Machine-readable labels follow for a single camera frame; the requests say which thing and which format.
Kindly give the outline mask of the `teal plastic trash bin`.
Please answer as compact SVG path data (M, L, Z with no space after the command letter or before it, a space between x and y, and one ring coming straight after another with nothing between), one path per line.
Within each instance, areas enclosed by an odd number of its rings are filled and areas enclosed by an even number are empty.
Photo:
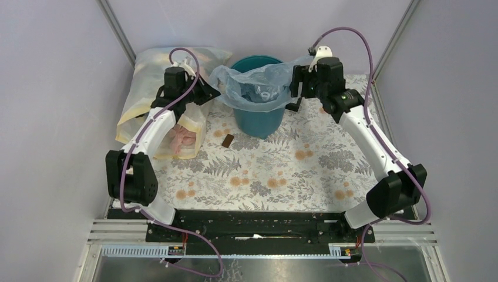
M277 63L282 63L282 61L271 56L253 55L240 59L231 68L244 73L265 65ZM238 128L246 135L260 139L266 139L279 128L283 120L284 111L285 108L269 112L249 112L233 109Z

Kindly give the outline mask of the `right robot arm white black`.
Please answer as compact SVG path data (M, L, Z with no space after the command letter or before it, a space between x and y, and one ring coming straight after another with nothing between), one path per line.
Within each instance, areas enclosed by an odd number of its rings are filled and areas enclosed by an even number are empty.
M419 203L426 169L412 165L376 128L364 97L346 88L338 58L329 56L295 66L290 91L292 97L317 98L322 103L324 111L359 146L378 181L362 203L341 216L337 234L342 241L351 242L359 236L360 227Z

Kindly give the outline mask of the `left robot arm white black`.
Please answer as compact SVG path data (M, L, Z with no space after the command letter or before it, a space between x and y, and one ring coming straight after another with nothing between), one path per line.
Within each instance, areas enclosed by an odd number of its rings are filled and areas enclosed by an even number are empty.
M174 220L175 208L157 196L159 184L152 158L189 103L203 105L219 94L191 67L175 63L164 71L164 84L137 133L105 157L109 196L119 201L124 212L141 212L161 225L159 232L167 241L179 239L182 226Z

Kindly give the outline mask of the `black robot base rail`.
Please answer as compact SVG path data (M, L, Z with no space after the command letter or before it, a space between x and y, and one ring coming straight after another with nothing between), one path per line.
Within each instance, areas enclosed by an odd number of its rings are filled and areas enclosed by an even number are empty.
M170 254L224 257L348 257L360 241L381 238L372 228L350 229L330 212L215 211L179 209L172 229L141 214L110 209L96 220L92 237L111 242L146 242L172 246Z

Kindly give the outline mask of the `light blue plastic trash bag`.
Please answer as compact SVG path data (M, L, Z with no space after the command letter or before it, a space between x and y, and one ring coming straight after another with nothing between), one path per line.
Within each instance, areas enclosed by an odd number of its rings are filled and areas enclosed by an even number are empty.
M220 92L217 99L233 109L269 112L297 101L290 91L293 68L308 66L311 61L310 56L302 56L290 62L268 64L244 73L227 66L218 66L207 82Z

